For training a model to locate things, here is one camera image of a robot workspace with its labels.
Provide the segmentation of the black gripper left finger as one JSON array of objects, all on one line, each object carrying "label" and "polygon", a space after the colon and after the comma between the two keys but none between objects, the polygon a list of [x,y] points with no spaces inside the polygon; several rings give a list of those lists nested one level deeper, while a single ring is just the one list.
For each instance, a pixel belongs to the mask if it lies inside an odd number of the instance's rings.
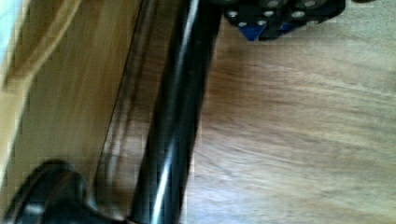
[{"label": "black gripper left finger", "polygon": [[271,41],[339,16],[346,0],[214,0],[248,41]]}]

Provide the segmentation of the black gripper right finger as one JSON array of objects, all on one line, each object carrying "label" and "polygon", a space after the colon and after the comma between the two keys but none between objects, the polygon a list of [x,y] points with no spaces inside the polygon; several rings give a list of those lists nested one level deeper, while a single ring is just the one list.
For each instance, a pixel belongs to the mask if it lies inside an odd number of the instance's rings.
[{"label": "black gripper right finger", "polygon": [[351,1],[357,4],[369,4],[377,0],[351,0]]}]

